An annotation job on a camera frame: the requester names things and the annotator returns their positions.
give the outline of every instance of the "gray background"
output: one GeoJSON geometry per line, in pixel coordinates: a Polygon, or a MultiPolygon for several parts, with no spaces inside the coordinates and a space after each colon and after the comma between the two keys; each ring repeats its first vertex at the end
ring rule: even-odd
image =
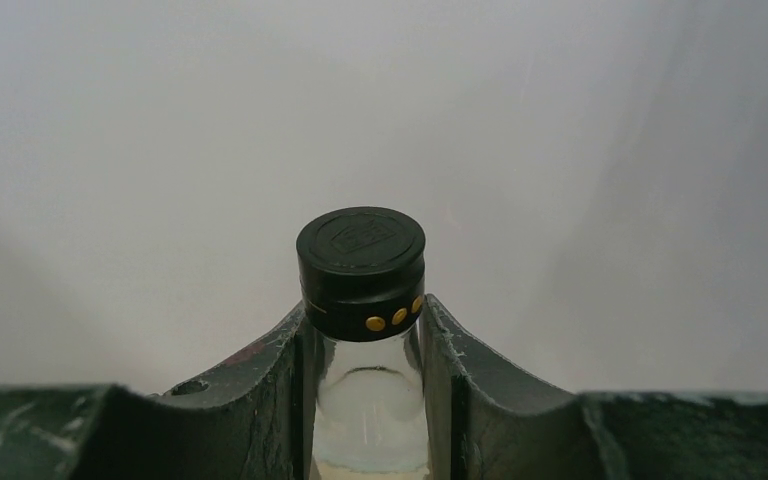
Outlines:
{"type": "Polygon", "coordinates": [[[562,387],[768,389],[768,1],[0,1],[0,383],[203,371],[357,204],[562,387]]]}

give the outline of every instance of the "yellow dot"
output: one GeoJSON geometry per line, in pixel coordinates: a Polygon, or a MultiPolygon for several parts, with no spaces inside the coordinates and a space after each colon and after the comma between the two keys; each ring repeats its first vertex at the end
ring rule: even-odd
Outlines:
{"type": "Polygon", "coordinates": [[[404,320],[405,317],[407,316],[408,316],[407,308],[400,308],[396,310],[396,313],[393,314],[393,325],[398,325],[402,323],[402,320],[404,320]]]}
{"type": "Polygon", "coordinates": [[[380,332],[387,326],[387,322],[381,317],[369,317],[366,319],[366,328],[373,332],[380,332]]]}
{"type": "Polygon", "coordinates": [[[422,295],[413,299],[413,304],[411,305],[411,313],[418,312],[421,307],[422,307],[422,295]]]}

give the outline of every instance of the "embossed logo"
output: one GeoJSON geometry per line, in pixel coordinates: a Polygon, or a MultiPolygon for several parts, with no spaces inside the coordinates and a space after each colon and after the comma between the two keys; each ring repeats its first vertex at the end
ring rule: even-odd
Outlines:
{"type": "Polygon", "coordinates": [[[395,234],[383,223],[372,219],[364,224],[352,225],[340,230],[331,239],[331,246],[345,255],[375,245],[395,234]]]}

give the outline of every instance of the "glass bottle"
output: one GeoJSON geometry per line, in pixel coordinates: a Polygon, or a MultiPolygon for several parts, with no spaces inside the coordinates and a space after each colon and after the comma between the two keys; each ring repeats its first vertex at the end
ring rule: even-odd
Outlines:
{"type": "Polygon", "coordinates": [[[429,478],[422,228],[393,210],[349,208],[309,223],[296,248],[318,335],[311,478],[429,478]]]}

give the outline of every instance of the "black cap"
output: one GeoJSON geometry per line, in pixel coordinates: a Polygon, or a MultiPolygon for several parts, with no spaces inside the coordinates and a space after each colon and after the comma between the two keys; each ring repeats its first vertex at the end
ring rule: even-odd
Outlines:
{"type": "Polygon", "coordinates": [[[329,337],[370,342],[410,328],[422,308],[425,233],[403,213],[327,213],[296,240],[307,317],[329,337]]]}

